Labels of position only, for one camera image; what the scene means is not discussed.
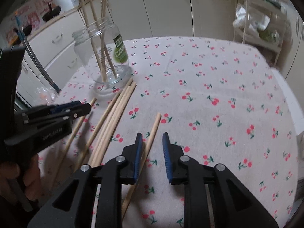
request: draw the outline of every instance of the wooden stick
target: wooden stick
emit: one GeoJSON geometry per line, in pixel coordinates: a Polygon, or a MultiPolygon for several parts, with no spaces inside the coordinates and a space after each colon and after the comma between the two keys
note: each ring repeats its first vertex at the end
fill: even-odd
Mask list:
{"type": "MultiPolygon", "coordinates": [[[[102,5],[101,5],[101,23],[104,22],[104,17],[105,17],[105,11],[106,11],[106,4],[107,4],[107,0],[102,0],[102,5]]],[[[105,34],[102,33],[101,37],[100,37],[100,50],[101,50],[101,64],[102,66],[105,66],[105,54],[104,54],[104,48],[105,48],[105,40],[104,37],[105,34]]]]}
{"type": "MultiPolygon", "coordinates": [[[[96,101],[96,98],[93,98],[93,99],[91,100],[91,102],[90,102],[90,105],[93,106],[93,104],[95,103],[95,101],[96,101]]],[[[57,175],[58,175],[58,173],[59,173],[59,170],[60,170],[60,167],[61,167],[61,165],[62,165],[62,162],[63,162],[64,158],[66,157],[67,152],[69,151],[69,148],[70,148],[70,146],[71,146],[71,144],[72,144],[72,141],[73,141],[73,139],[75,138],[75,135],[77,134],[78,130],[80,129],[80,127],[81,127],[81,125],[82,125],[83,120],[85,119],[85,117],[86,117],[86,116],[82,116],[82,117],[78,120],[78,122],[77,122],[77,124],[76,124],[76,126],[75,126],[75,128],[74,128],[74,130],[73,130],[73,132],[71,133],[71,135],[70,135],[70,137],[69,137],[69,140],[68,140],[67,143],[66,143],[66,146],[65,146],[64,150],[63,150],[62,152],[60,152],[59,160],[58,160],[58,164],[57,164],[57,168],[55,169],[55,174],[53,174],[53,179],[51,179],[51,182],[50,182],[50,187],[49,187],[50,190],[51,190],[51,189],[53,188],[53,186],[54,186],[54,183],[55,183],[55,180],[56,180],[57,175]]]]}
{"type": "Polygon", "coordinates": [[[91,158],[89,159],[89,165],[91,165],[91,166],[93,164],[95,165],[96,162],[98,161],[98,157],[99,157],[98,156],[98,152],[100,152],[100,150],[101,150],[102,141],[104,141],[105,136],[106,136],[105,133],[106,133],[106,131],[108,131],[108,128],[109,128],[109,126],[110,126],[110,124],[111,124],[111,122],[113,120],[114,115],[115,115],[115,111],[118,110],[119,107],[121,106],[121,104],[124,102],[124,97],[126,96],[126,92],[128,91],[129,87],[130,86],[126,86],[125,89],[124,89],[125,92],[121,93],[121,95],[120,95],[120,101],[116,102],[115,109],[114,108],[112,109],[111,114],[107,118],[107,121],[106,121],[105,125],[103,126],[103,128],[101,130],[101,133],[99,135],[99,138],[98,138],[98,141],[97,141],[97,144],[96,144],[96,147],[95,147],[96,150],[93,150],[93,154],[91,155],[91,158]]]}
{"type": "Polygon", "coordinates": [[[115,111],[115,114],[113,114],[112,121],[109,123],[109,125],[104,133],[104,137],[102,138],[102,140],[100,142],[101,143],[100,150],[98,152],[96,152],[97,156],[95,157],[95,160],[92,161],[92,164],[91,164],[92,167],[96,167],[101,164],[103,157],[105,155],[105,152],[110,143],[111,136],[118,124],[118,121],[129,101],[129,98],[131,97],[135,87],[136,87],[136,83],[133,82],[132,85],[127,88],[121,102],[119,103],[119,105],[115,111]]]}
{"type": "Polygon", "coordinates": [[[90,6],[91,6],[91,10],[92,10],[94,21],[96,22],[96,26],[98,26],[97,15],[96,15],[96,12],[95,12],[95,9],[94,9],[94,6],[93,6],[93,1],[89,0],[89,3],[90,3],[90,6]]]}
{"type": "MultiPolygon", "coordinates": [[[[148,143],[147,143],[144,151],[142,152],[142,156],[141,156],[141,160],[140,160],[139,176],[140,176],[140,173],[141,173],[141,171],[143,169],[145,161],[146,161],[146,159],[147,159],[147,157],[149,155],[149,152],[150,152],[150,149],[151,149],[151,146],[152,146],[152,143],[153,143],[153,140],[154,140],[154,137],[155,137],[158,125],[159,125],[159,121],[161,120],[161,117],[162,117],[162,115],[160,113],[157,113],[155,122],[154,122],[152,130],[151,130],[151,134],[150,134],[148,143]]],[[[132,185],[129,188],[128,193],[126,195],[126,198],[125,198],[125,200],[124,200],[124,202],[123,202],[123,204],[121,206],[121,216],[122,216],[122,219],[124,219],[125,213],[127,211],[129,203],[131,201],[132,194],[133,194],[134,190],[136,189],[136,186],[137,186],[137,183],[135,185],[132,185]]]]}
{"type": "MultiPolygon", "coordinates": [[[[91,6],[91,10],[92,10],[92,14],[93,14],[94,21],[95,21],[95,23],[96,23],[96,26],[98,27],[99,25],[98,25],[98,21],[97,21],[97,15],[96,15],[96,12],[95,12],[95,9],[94,9],[94,6],[93,6],[93,1],[92,1],[92,0],[89,0],[89,3],[90,3],[90,6],[91,6]]],[[[107,59],[108,59],[110,68],[111,68],[111,70],[112,70],[112,72],[113,72],[113,74],[114,74],[114,77],[115,77],[115,79],[117,79],[117,75],[116,75],[115,68],[114,68],[114,66],[113,66],[113,62],[112,62],[112,60],[111,60],[110,54],[109,54],[108,49],[107,49],[107,47],[105,46],[105,44],[104,44],[104,50],[105,50],[104,52],[105,52],[105,55],[106,55],[106,57],[107,57],[107,59]]]]}
{"type": "Polygon", "coordinates": [[[114,96],[114,98],[112,99],[112,101],[109,103],[108,107],[106,108],[106,110],[102,114],[99,122],[97,123],[97,125],[94,129],[93,134],[91,135],[91,137],[87,141],[87,143],[85,145],[85,148],[80,152],[80,154],[78,156],[78,160],[77,160],[77,163],[75,164],[74,171],[76,171],[82,165],[82,162],[87,155],[87,152],[89,150],[90,145],[92,144],[93,140],[95,139],[97,133],[99,132],[101,126],[103,125],[103,122],[107,118],[109,112],[111,111],[111,109],[112,109],[113,105],[115,104],[115,101],[118,99],[119,95],[120,95],[120,92],[116,93],[116,95],[114,96]]]}
{"type": "Polygon", "coordinates": [[[118,105],[119,105],[119,102],[121,101],[122,97],[124,96],[124,94],[125,94],[125,92],[126,92],[126,90],[127,90],[127,87],[128,87],[129,85],[131,85],[132,81],[133,81],[133,78],[131,77],[131,78],[128,80],[128,82],[127,82],[126,86],[124,87],[123,91],[121,92],[120,96],[118,97],[117,101],[115,102],[115,104],[114,104],[112,110],[110,111],[110,113],[109,113],[109,115],[108,115],[106,121],[104,122],[104,124],[103,124],[103,126],[102,126],[102,129],[101,129],[101,132],[100,132],[100,134],[99,134],[99,137],[98,137],[96,146],[94,147],[94,150],[93,150],[93,152],[92,152],[92,154],[91,154],[91,156],[90,156],[90,159],[89,159],[89,162],[88,162],[89,165],[91,165],[92,160],[93,160],[94,156],[96,155],[96,152],[99,150],[99,149],[98,149],[98,148],[99,148],[99,144],[100,144],[100,141],[101,141],[101,139],[102,139],[102,137],[103,137],[103,135],[104,135],[104,133],[105,133],[105,130],[107,129],[107,127],[108,127],[108,125],[109,125],[109,123],[110,123],[110,120],[112,119],[112,116],[113,116],[113,114],[114,114],[116,108],[117,108],[118,105]]]}
{"type": "MultiPolygon", "coordinates": [[[[86,26],[88,26],[89,25],[89,19],[88,19],[88,15],[87,15],[87,12],[86,12],[86,9],[85,9],[85,2],[84,2],[84,0],[80,0],[80,4],[82,6],[83,17],[85,19],[85,24],[86,24],[86,26]]],[[[101,72],[102,81],[103,82],[107,82],[107,74],[105,72],[105,66],[103,68],[103,66],[101,64],[101,61],[100,61],[100,59],[98,57],[98,52],[97,52],[97,49],[96,49],[96,46],[94,44],[94,41],[93,41],[92,37],[91,37],[91,45],[92,45],[92,48],[93,48],[94,55],[96,57],[97,64],[98,64],[100,72],[101,72]]]]}

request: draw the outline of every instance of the cabinet handle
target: cabinet handle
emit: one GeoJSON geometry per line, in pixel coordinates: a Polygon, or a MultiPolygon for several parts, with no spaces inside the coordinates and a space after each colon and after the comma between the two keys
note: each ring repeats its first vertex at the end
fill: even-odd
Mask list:
{"type": "Polygon", "coordinates": [[[107,0],[107,7],[108,7],[108,9],[110,9],[112,11],[112,8],[111,8],[111,5],[109,3],[109,0],[107,0]]]}
{"type": "Polygon", "coordinates": [[[298,19],[295,23],[295,32],[297,33],[297,36],[299,35],[299,24],[300,24],[300,19],[298,17],[298,19]]]}
{"type": "Polygon", "coordinates": [[[22,64],[22,68],[23,68],[23,70],[24,70],[26,73],[29,72],[29,71],[27,70],[26,66],[24,65],[24,63],[22,64]]]}
{"type": "Polygon", "coordinates": [[[74,68],[75,67],[75,64],[77,63],[77,57],[75,58],[75,60],[73,60],[72,62],[71,62],[71,65],[68,65],[67,67],[69,68],[69,69],[72,69],[72,68],[74,68]]]}
{"type": "Polygon", "coordinates": [[[301,35],[302,35],[302,41],[304,41],[304,22],[302,21],[302,32],[301,32],[301,35]]]}
{"type": "Polygon", "coordinates": [[[53,44],[56,44],[57,42],[59,42],[60,40],[62,39],[62,33],[60,34],[60,35],[58,35],[56,38],[55,38],[55,40],[52,40],[52,43],[53,44]]]}

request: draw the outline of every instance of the kitchen cabinet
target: kitchen cabinet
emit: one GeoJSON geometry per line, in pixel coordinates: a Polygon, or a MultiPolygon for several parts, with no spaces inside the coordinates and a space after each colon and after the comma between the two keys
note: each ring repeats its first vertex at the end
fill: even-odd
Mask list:
{"type": "Polygon", "coordinates": [[[236,0],[191,0],[194,37],[233,40],[236,0]]]}
{"type": "Polygon", "coordinates": [[[152,36],[193,36],[190,0],[143,0],[152,36]]]}
{"type": "Polygon", "coordinates": [[[17,82],[16,91],[29,105],[34,106],[37,97],[37,88],[44,87],[44,84],[37,78],[34,72],[22,61],[22,69],[17,82]]]}
{"type": "MultiPolygon", "coordinates": [[[[81,66],[82,63],[74,51],[74,43],[71,43],[45,67],[45,70],[57,86],[62,89],[81,66]]],[[[51,87],[42,74],[38,78],[46,87],[51,87]]]]}
{"type": "Polygon", "coordinates": [[[304,25],[300,15],[291,4],[282,3],[282,6],[285,7],[287,12],[287,18],[291,29],[291,39],[290,41],[283,41],[282,50],[280,52],[277,65],[281,69],[280,72],[282,76],[286,78],[295,60],[304,25]]]}
{"type": "Polygon", "coordinates": [[[152,37],[143,0],[108,0],[108,8],[123,40],[152,37]]]}
{"type": "Polygon", "coordinates": [[[304,31],[300,33],[300,45],[291,69],[286,77],[286,82],[304,110],[304,31]]]}
{"type": "MultiPolygon", "coordinates": [[[[32,40],[29,41],[31,48],[45,68],[65,47],[71,44],[74,39],[72,33],[83,27],[83,21],[78,11],[56,21],[32,40]]],[[[32,71],[38,76],[40,71],[34,65],[26,52],[24,59],[32,71]]]]}

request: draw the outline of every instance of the green label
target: green label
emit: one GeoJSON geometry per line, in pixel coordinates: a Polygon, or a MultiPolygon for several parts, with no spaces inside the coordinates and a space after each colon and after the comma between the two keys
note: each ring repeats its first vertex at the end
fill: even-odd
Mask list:
{"type": "Polygon", "coordinates": [[[113,55],[114,59],[119,63],[125,63],[128,60],[129,56],[120,34],[114,39],[114,43],[116,46],[113,55]]]}

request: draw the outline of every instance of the tablecloth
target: tablecloth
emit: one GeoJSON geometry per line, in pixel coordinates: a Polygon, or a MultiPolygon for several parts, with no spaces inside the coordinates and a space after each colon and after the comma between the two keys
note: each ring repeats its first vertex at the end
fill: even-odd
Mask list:
{"type": "MultiPolygon", "coordinates": [[[[284,95],[260,52],[236,42],[188,37],[136,39],[125,46],[137,87],[103,163],[133,144],[137,132],[148,140],[157,112],[162,119],[123,227],[183,227],[184,187],[168,183],[164,132],[201,164],[225,164],[283,227],[294,201],[298,152],[284,95]]],[[[97,102],[75,136],[56,186],[72,173],[79,150],[119,89],[119,84],[96,84],[84,67],[62,89],[57,103],[92,97],[97,102]]],[[[45,200],[66,141],[39,154],[45,200]]],[[[123,186],[123,198],[128,188],[123,186]]]]}

